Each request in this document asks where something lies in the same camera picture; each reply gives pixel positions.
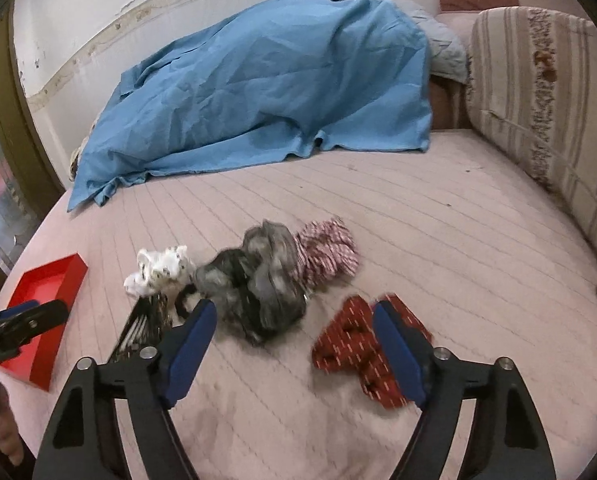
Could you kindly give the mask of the person's left hand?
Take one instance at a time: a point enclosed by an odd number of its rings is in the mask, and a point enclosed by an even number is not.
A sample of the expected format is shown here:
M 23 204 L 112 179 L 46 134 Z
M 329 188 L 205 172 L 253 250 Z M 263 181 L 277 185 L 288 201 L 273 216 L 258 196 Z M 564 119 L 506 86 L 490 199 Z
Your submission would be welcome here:
M 20 466 L 24 458 L 18 424 L 12 412 L 7 389 L 2 382 L 0 382 L 0 452 L 7 456 L 14 467 Z

